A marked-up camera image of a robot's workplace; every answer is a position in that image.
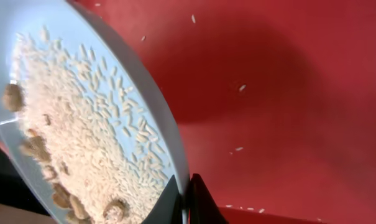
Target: rice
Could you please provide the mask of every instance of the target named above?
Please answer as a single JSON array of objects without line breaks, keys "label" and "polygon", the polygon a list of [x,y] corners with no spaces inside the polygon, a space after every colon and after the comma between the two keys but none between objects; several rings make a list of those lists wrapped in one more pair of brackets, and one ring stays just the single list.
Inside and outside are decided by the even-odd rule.
[{"label": "rice", "polygon": [[247,86],[246,84],[240,86],[239,91],[243,91],[243,90],[245,89],[246,86]]},{"label": "rice", "polygon": [[[76,57],[64,57],[61,62],[55,59],[59,54],[65,54],[65,51],[38,49],[33,38],[23,40],[22,55],[13,58],[13,63],[22,61],[25,65],[23,75],[20,75],[24,78],[18,80],[24,90],[25,103],[18,112],[19,128],[26,136],[30,136],[28,130],[33,129],[45,139],[51,157],[50,162],[39,162],[45,178],[61,184],[76,196],[95,224],[142,223],[168,180],[162,171],[162,160],[153,151],[146,152],[142,146],[136,151],[139,156],[134,153],[132,158],[124,155],[115,131],[121,121],[108,121],[112,115],[116,119],[120,116],[116,105],[106,104],[106,100],[112,100],[113,96],[109,95],[108,99],[106,93],[95,92],[100,85],[98,77],[103,75],[99,66],[91,74],[94,65],[86,61],[88,57],[83,44],[79,52],[84,61],[78,61]],[[95,58],[91,48],[89,57],[93,60]],[[106,70],[106,62],[102,59],[101,66]],[[116,71],[114,67],[110,75],[114,76]],[[119,91],[117,88],[122,90],[119,79],[116,86],[111,80],[111,86],[116,91]],[[93,98],[83,95],[89,91],[85,86],[91,89]],[[125,94],[132,90],[132,86],[127,87]],[[139,106],[133,99],[127,102]],[[120,118],[127,116],[126,126],[138,130],[132,125],[130,113],[121,115]],[[142,120],[143,128],[147,128],[151,138],[158,138],[157,132],[147,125],[146,119]],[[130,133],[125,126],[117,127],[116,130],[124,133],[124,138],[130,141],[135,138],[142,142],[148,141],[146,136],[137,131]],[[156,148],[158,151],[163,150],[158,145]],[[152,161],[158,164],[154,166],[156,170],[149,167]],[[115,200],[126,206],[124,210],[112,208],[104,216],[104,209]]]}]

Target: hand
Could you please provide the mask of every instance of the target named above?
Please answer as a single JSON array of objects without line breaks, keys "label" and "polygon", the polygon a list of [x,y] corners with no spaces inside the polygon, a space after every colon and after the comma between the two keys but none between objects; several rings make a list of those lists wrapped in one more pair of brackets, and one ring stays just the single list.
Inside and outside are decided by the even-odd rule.
[{"label": "hand", "polygon": [[0,149],[2,150],[3,153],[5,153],[9,157],[9,151],[6,145],[0,141]]}]

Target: white plate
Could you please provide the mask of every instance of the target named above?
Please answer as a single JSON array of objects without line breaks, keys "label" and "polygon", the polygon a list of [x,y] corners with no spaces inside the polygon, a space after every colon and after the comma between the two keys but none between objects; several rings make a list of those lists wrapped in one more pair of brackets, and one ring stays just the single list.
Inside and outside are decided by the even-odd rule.
[{"label": "white plate", "polygon": [[[134,91],[129,93],[129,97],[146,112],[133,113],[132,119],[136,121],[144,115],[156,130],[158,143],[165,150],[158,156],[170,161],[170,167],[165,166],[163,172],[168,177],[175,175],[178,189],[183,194],[189,181],[188,165],[177,125],[164,97],[140,60],[117,33],[82,7],[64,1],[0,1],[0,99],[5,85],[10,82],[11,53],[16,34],[30,34],[38,40],[43,26],[49,30],[51,39],[62,39],[63,47],[71,55],[79,51],[80,44],[84,44],[87,51],[92,47],[97,62],[102,56],[106,59],[108,71],[103,72],[104,75],[109,75],[110,70],[117,67],[117,76],[123,77],[123,87],[133,86]],[[101,85],[100,91],[109,91],[106,86]],[[14,114],[6,111],[0,100],[0,138],[10,149],[14,165],[52,217],[64,223],[65,211],[54,206],[51,187],[42,179],[39,166],[17,149],[23,136],[17,123],[12,122],[14,119]],[[125,137],[120,129],[117,129],[116,135],[124,154],[131,154],[135,138]]]}]

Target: pile of rice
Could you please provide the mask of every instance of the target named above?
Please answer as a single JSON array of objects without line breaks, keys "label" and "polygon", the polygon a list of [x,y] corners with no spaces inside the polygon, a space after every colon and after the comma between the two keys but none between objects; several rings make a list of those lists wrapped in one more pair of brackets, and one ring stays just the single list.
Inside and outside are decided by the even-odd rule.
[{"label": "pile of rice", "polygon": [[[24,107],[17,114],[21,131],[27,137],[43,137],[51,155],[50,162],[38,161],[44,178],[62,184],[69,193],[78,197],[92,223],[141,223],[155,205],[167,177],[162,172],[162,161],[156,156],[156,153],[164,153],[157,144],[158,137],[153,136],[153,130],[147,134],[148,131],[139,128],[146,120],[142,119],[135,126],[128,110],[123,110],[122,115],[118,108],[112,110],[122,104],[122,100],[128,99],[126,89],[129,87],[123,88],[120,84],[119,89],[115,86],[110,93],[97,92],[95,79],[101,78],[99,85],[106,85],[101,80],[113,77],[99,74],[99,71],[92,72],[87,66],[91,66],[91,62],[86,52],[80,52],[80,60],[70,58],[59,40],[49,40],[45,28],[41,42],[46,49],[38,47],[28,36],[19,35],[12,57],[11,76],[23,89]],[[133,154],[132,160],[123,154],[116,139],[118,131],[115,129],[121,129],[117,126],[125,122],[129,123],[125,125],[140,149],[139,154],[143,153],[140,156]],[[134,136],[139,133],[142,135],[140,139],[136,137],[138,141]],[[154,153],[150,144],[160,152]],[[142,150],[143,145],[148,147],[147,152]],[[48,169],[51,167],[56,175]],[[104,209],[114,200],[122,202],[126,209],[114,209],[104,216]]]}]

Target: red surface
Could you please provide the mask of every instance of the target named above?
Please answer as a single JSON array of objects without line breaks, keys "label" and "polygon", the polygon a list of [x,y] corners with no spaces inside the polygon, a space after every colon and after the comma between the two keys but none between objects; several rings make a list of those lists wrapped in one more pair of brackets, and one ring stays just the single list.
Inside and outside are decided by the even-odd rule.
[{"label": "red surface", "polygon": [[225,219],[230,224],[322,224],[321,221],[298,220],[286,217],[278,217],[268,214],[260,214],[256,212],[247,212],[230,208],[220,208]]},{"label": "red surface", "polygon": [[376,1],[80,2],[139,54],[220,207],[376,223]]}]

